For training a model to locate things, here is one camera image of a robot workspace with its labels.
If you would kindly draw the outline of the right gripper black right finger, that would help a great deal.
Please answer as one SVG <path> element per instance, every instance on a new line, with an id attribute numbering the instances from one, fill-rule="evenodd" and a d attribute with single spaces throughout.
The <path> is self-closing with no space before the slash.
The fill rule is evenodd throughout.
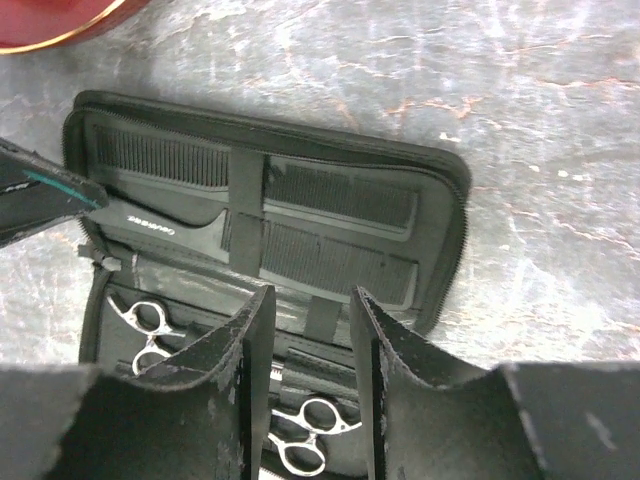
<path id="1" fill-rule="evenodd" d="M 635 479 L 639 366 L 470 364 L 387 314 L 350 301 L 372 479 Z"/>

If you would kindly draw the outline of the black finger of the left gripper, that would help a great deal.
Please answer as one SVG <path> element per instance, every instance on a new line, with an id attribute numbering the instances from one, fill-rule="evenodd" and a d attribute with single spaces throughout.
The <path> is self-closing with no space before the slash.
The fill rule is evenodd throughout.
<path id="1" fill-rule="evenodd" d="M 107 205 L 102 186 L 1 140 L 2 247 Z"/>

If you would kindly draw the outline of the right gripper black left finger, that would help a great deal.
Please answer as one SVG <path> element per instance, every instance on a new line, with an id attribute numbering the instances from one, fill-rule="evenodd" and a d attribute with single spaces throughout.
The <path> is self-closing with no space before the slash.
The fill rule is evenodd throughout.
<path id="1" fill-rule="evenodd" d="M 136 377 L 1 369 L 5 479 L 255 479 L 270 423 L 276 295 Z"/>

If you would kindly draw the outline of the silver hair scissors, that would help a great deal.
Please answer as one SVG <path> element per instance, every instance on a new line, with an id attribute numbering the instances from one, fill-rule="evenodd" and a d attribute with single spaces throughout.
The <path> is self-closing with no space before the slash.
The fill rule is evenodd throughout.
<path id="1" fill-rule="evenodd" d="M 330 422 L 321 424 L 315 421 L 312 410 L 317 407 L 329 411 L 332 417 Z M 322 397 L 308 398 L 296 411 L 274 407 L 271 409 L 271 419 L 294 425 L 306 434 L 304 438 L 280 434 L 274 427 L 270 427 L 267 434 L 269 443 L 275 447 L 285 469 L 293 475 L 305 478 L 318 476 L 326 469 L 328 454 L 321 443 L 322 437 L 341 436 L 358 430 L 362 426 L 361 421 L 350 422 L 345 419 L 335 402 Z M 295 450 L 311 454 L 317 460 L 317 465 L 309 467 L 296 463 L 291 454 L 291 451 Z"/>

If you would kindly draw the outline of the black handled comb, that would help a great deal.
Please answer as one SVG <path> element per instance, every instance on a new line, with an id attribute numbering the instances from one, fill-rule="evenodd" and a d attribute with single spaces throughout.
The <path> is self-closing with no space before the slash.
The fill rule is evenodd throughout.
<path id="1" fill-rule="evenodd" d="M 144 125 L 85 130 L 89 172 L 112 194 L 148 212 L 143 230 L 223 263 L 230 149 Z"/>

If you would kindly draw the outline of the black zip tool case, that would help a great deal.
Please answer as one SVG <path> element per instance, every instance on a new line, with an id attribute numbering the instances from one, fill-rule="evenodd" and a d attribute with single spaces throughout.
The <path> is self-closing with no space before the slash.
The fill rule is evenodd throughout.
<path id="1" fill-rule="evenodd" d="M 85 130 L 99 125 L 144 125 L 220 143 L 230 149 L 223 263 L 143 229 L 148 211 L 123 200 L 89 172 Z M 85 217 L 82 257 L 94 264 L 79 359 L 133 374 L 131 361 L 145 337 L 106 301 L 115 293 L 126 307 L 160 301 L 185 339 L 161 337 L 173 354 L 226 324 L 261 287 L 276 294 L 270 411 L 296 411 L 310 397 L 337 404 L 360 421 L 348 313 L 352 290 L 362 287 L 388 312 L 420 334 L 438 321 L 456 274 L 467 233 L 472 183 L 456 153 L 352 133 L 199 109 L 107 91 L 79 93 L 62 134 L 66 167 L 102 186 L 108 205 Z M 376 169 L 392 181 L 421 188 L 412 234 L 394 241 L 264 209 L 266 167 L 272 157 Z M 322 437 L 327 466 L 318 476 L 289 473 L 267 437 L 264 468 L 287 479 L 363 479 L 367 475 L 362 427 Z"/>

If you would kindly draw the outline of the black straight comb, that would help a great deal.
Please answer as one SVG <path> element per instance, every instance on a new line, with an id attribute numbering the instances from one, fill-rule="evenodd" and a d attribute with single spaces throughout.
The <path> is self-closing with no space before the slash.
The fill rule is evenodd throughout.
<path id="1" fill-rule="evenodd" d="M 272 157 L 266 167 L 268 213 L 394 241 L 412 234 L 421 188 L 376 169 Z"/>

